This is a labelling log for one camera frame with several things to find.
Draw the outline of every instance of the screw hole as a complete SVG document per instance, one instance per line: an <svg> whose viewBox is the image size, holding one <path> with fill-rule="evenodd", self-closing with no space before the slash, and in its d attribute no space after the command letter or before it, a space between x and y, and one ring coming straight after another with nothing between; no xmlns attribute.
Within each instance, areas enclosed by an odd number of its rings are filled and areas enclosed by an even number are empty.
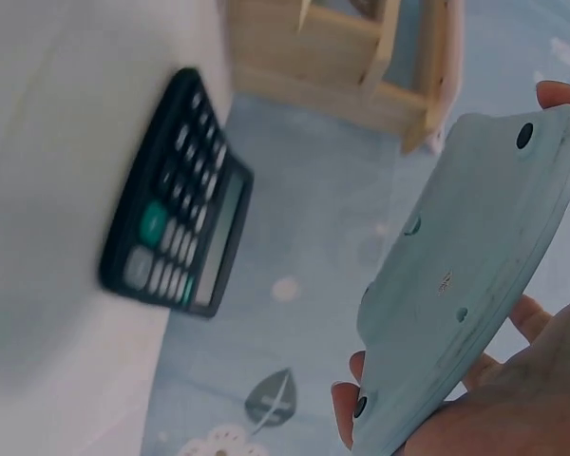
<svg viewBox="0 0 570 456"><path fill-rule="evenodd" d="M353 418L356 419L360 417L361 413L363 413L363 410L365 410L367 404L368 404L368 398L365 396L360 397L359 400L357 401L357 406L354 409Z"/></svg>
<svg viewBox="0 0 570 456"><path fill-rule="evenodd" d="M456 319L458 320L459 323L462 323L463 321L465 321L467 314L468 314L468 309L466 307L461 307L456 312Z"/></svg>
<svg viewBox="0 0 570 456"><path fill-rule="evenodd" d="M416 216L416 219L409 226L409 229L407 229L404 232L404 236L414 236L416 233L420 231L421 225L422 225L422 219L420 218L420 216Z"/></svg>
<svg viewBox="0 0 570 456"><path fill-rule="evenodd" d="M518 149L523 149L528 145L533 132L534 125L532 123L527 123L522 127L520 134L517 136L517 140L515 141Z"/></svg>

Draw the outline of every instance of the gray calculator back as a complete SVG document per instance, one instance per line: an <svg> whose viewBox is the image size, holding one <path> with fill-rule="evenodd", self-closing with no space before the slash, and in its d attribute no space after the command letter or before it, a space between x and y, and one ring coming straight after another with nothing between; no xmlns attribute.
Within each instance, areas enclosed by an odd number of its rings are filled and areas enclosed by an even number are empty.
<svg viewBox="0 0 570 456"><path fill-rule="evenodd" d="M520 298L569 200L570 105L452 127L359 309L354 456L391 455L441 405Z"/></svg>

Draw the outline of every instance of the calculator button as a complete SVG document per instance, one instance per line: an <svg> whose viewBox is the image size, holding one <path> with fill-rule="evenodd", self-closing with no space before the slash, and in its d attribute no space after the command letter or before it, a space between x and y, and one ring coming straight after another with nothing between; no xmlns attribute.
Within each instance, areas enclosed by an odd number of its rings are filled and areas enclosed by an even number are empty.
<svg viewBox="0 0 570 456"><path fill-rule="evenodd" d="M188 134L190 133L190 127L187 123L185 123L181 128L180 132L178 133L178 137L175 139L175 150L178 152L181 151L183 145L186 142L186 138L188 138Z"/></svg>
<svg viewBox="0 0 570 456"><path fill-rule="evenodd" d="M140 238L149 247L155 247L162 238L167 223L167 211L159 202L150 202L142 215Z"/></svg>
<svg viewBox="0 0 570 456"><path fill-rule="evenodd" d="M173 264L167 263L167 265L164 267L164 272L162 273L161 285L159 286L159 296L164 296L164 294L167 293L172 270Z"/></svg>
<svg viewBox="0 0 570 456"><path fill-rule="evenodd" d="M209 120L209 112L207 112L207 110L203 110L199 115L200 126L205 126L208 120Z"/></svg>
<svg viewBox="0 0 570 456"><path fill-rule="evenodd" d="M200 233L200 230L202 230L202 225L204 225L206 217L207 217L207 206L202 206L200 208L199 216L197 217L197 224L194 227L197 234Z"/></svg>
<svg viewBox="0 0 570 456"><path fill-rule="evenodd" d="M200 175L200 171L202 171L202 167L205 165L205 160L202 157L199 157L197 159L197 162L194 163L194 171L193 174L195 177L198 177Z"/></svg>
<svg viewBox="0 0 570 456"><path fill-rule="evenodd" d="M171 188L171 181L175 177L176 173L176 163L172 160L167 160L162 167L161 173L159 174L159 179L157 181L157 192L159 196L166 197Z"/></svg>
<svg viewBox="0 0 570 456"><path fill-rule="evenodd" d="M187 279L188 279L188 273L183 273L180 276L180 282L178 282L178 289L175 291L175 299L178 302L181 302L181 299L183 298L183 292L185 291L186 288Z"/></svg>
<svg viewBox="0 0 570 456"><path fill-rule="evenodd" d="M175 297L175 293L178 290L178 283L180 283L180 275L180 268L177 268L175 271L173 271L173 274L171 275L171 280L169 281L169 290L167 292L167 297L169 299L173 299Z"/></svg>
<svg viewBox="0 0 570 456"><path fill-rule="evenodd" d="M186 194L183 196L180 204L180 215L182 217L188 216L188 211L190 210L190 206L192 205L192 194L189 191L186 191Z"/></svg>
<svg viewBox="0 0 570 456"><path fill-rule="evenodd" d="M192 209L190 209L190 221L194 221L197 218L197 216L199 215L199 211L200 211L200 206L197 203L195 203L192 206Z"/></svg>
<svg viewBox="0 0 570 456"><path fill-rule="evenodd" d="M171 257L176 257L178 255L178 251L180 250L181 240L183 238L183 226L178 226L178 229L173 236L173 243L171 244Z"/></svg>
<svg viewBox="0 0 570 456"><path fill-rule="evenodd" d="M221 141L219 139L216 139L213 143L213 154L217 155L220 148L221 148Z"/></svg>
<svg viewBox="0 0 570 456"><path fill-rule="evenodd" d="M186 255L186 266L190 267L192 261L194 261L194 255L197 252L197 246L199 245L199 241L194 238L190 241L190 248L188 249L188 255Z"/></svg>
<svg viewBox="0 0 570 456"><path fill-rule="evenodd" d="M191 141L186 148L186 153L183 155L183 162L184 164L190 166L190 164L194 161L194 158L197 156L197 144L194 141Z"/></svg>
<svg viewBox="0 0 570 456"><path fill-rule="evenodd" d="M190 275L188 277L188 280L186 281L186 288L183 291L183 300L181 301L182 304L184 304L184 305L188 304L188 301L190 300L193 288L194 288L194 276Z"/></svg>
<svg viewBox="0 0 570 456"><path fill-rule="evenodd" d="M124 283L134 290L142 290L150 277L153 260L152 252L141 245L131 250L124 265Z"/></svg>
<svg viewBox="0 0 570 456"><path fill-rule="evenodd" d="M159 258L154 264L154 269L152 270L152 276L150 277L150 283L148 284L148 292L152 295L159 289L159 283L161 282L162 268L164 267L164 261Z"/></svg>
<svg viewBox="0 0 570 456"><path fill-rule="evenodd" d="M216 169L220 169L223 165L227 150L228 146L226 144L222 144L219 148L218 157L216 158Z"/></svg>
<svg viewBox="0 0 570 456"><path fill-rule="evenodd" d="M211 141L213 140L213 136L216 134L216 126L215 125L209 125L209 128L207 128L207 134L205 135L205 139L207 141Z"/></svg>
<svg viewBox="0 0 570 456"><path fill-rule="evenodd" d="M209 177L211 176L211 171L209 171L208 169L205 169L204 172L202 173L202 176L200 177L200 186L201 187L206 187L207 183L209 183Z"/></svg>
<svg viewBox="0 0 570 456"><path fill-rule="evenodd" d="M174 218L171 218L167 222L167 226L164 229L164 234L162 235L161 240L161 251L166 252L169 250L169 246L171 245L171 239L173 238L173 234L175 233L175 227L178 225L178 221Z"/></svg>
<svg viewBox="0 0 570 456"><path fill-rule="evenodd" d="M188 252L188 246L190 245L191 238L192 235L189 232L183 235L183 240L181 241L180 246L180 253L178 254L178 260L180 263L183 263L183 261L186 259L186 252Z"/></svg>
<svg viewBox="0 0 570 456"><path fill-rule="evenodd" d="M192 109L197 109L200 106L200 102L202 102L202 94L200 91L195 92L194 96L192 97Z"/></svg>
<svg viewBox="0 0 570 456"><path fill-rule="evenodd" d="M171 194L169 195L169 202L171 205L177 207L180 204L181 194L186 184L186 178L182 174L178 174L173 182Z"/></svg>
<svg viewBox="0 0 570 456"><path fill-rule="evenodd" d="M216 190L216 184L218 183L218 175L214 174L209 183L207 184L207 190L205 191L205 199L210 200L213 197L213 193Z"/></svg>

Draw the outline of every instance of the leaf print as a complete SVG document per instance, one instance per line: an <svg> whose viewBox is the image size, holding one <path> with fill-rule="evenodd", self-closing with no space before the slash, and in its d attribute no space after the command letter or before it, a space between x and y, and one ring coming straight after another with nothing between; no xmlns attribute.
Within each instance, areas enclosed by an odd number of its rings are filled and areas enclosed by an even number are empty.
<svg viewBox="0 0 570 456"><path fill-rule="evenodd" d="M295 414L295 382L290 369L280 370L262 380L245 401L245 411L256 424L253 434L262 428L282 426Z"/></svg>

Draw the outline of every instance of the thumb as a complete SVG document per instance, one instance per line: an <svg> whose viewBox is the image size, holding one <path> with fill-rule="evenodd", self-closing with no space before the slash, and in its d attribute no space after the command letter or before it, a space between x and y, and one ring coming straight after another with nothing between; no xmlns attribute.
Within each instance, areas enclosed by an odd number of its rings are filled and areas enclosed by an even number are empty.
<svg viewBox="0 0 570 456"><path fill-rule="evenodd" d="M570 105L570 85L556 81L542 81L536 86L539 105L543 109L558 105Z"/></svg>

